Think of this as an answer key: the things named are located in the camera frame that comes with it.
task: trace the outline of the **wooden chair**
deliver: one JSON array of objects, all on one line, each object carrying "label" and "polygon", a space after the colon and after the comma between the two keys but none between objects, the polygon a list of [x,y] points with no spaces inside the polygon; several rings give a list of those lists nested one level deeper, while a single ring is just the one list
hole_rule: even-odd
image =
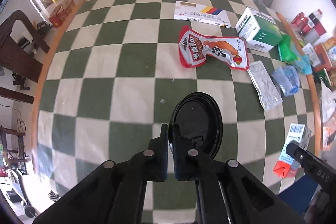
[{"label": "wooden chair", "polygon": [[[0,25],[0,65],[37,83],[42,63],[26,53],[10,36],[13,25],[17,20],[25,25],[36,44],[45,53],[48,53],[50,49],[43,38],[38,35],[28,17],[22,11],[17,10]],[[20,94],[22,93],[0,88],[0,96],[2,97],[30,104],[33,103],[34,97],[29,95],[22,96]]]}]

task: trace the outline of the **green plastic bag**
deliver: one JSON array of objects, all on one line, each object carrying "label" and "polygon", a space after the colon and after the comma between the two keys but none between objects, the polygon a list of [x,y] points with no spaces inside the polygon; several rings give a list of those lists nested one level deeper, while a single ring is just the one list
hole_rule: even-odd
[{"label": "green plastic bag", "polygon": [[281,61],[294,66],[299,72],[305,75],[312,74],[309,57],[299,54],[288,34],[282,35],[282,40],[278,44],[278,50]]},{"label": "green plastic bag", "polygon": [[288,34],[283,34],[282,40],[278,44],[280,60],[286,63],[298,60],[296,54],[291,50],[291,42],[291,37]]}]

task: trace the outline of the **gift box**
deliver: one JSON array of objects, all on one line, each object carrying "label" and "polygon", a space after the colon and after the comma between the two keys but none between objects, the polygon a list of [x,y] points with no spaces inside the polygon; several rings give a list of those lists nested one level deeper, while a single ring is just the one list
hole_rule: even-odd
[{"label": "gift box", "polygon": [[60,5],[56,6],[49,17],[50,22],[54,25],[55,28],[60,27],[63,22],[65,22],[68,15],[72,12],[75,6],[76,4],[74,0],[63,0]]}]

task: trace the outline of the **checkered tablecloth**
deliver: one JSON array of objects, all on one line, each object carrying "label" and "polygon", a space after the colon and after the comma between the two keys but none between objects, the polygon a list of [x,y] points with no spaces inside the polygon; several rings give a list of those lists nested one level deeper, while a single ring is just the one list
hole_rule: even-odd
[{"label": "checkered tablecloth", "polygon": [[[247,6],[274,17],[285,32],[276,13],[252,0],[182,0],[226,10],[232,28],[223,28],[174,20],[175,1],[87,0],[63,35],[42,92],[37,149],[41,180],[60,195],[103,161],[122,162],[146,149],[175,105],[196,91],[214,97],[221,110],[216,160],[237,159],[275,193],[294,182],[272,170],[291,122],[314,130],[306,77],[300,75],[302,89],[295,96],[265,113],[246,71],[212,57],[201,67],[183,68],[177,49],[184,25],[203,35],[237,36],[234,27]],[[284,65],[277,48],[248,52],[268,73]],[[314,142],[312,137],[310,151]],[[170,151],[168,159],[168,180],[147,185],[143,220],[192,222],[194,182],[174,180]]]}]

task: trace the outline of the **red snack bag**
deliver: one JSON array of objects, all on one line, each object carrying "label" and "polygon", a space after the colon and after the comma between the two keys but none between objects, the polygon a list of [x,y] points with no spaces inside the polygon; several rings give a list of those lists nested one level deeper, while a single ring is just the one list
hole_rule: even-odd
[{"label": "red snack bag", "polygon": [[181,63],[187,68],[203,65],[206,55],[227,63],[233,69],[249,68],[245,43],[239,37],[201,35],[184,26],[180,31],[178,49]]}]

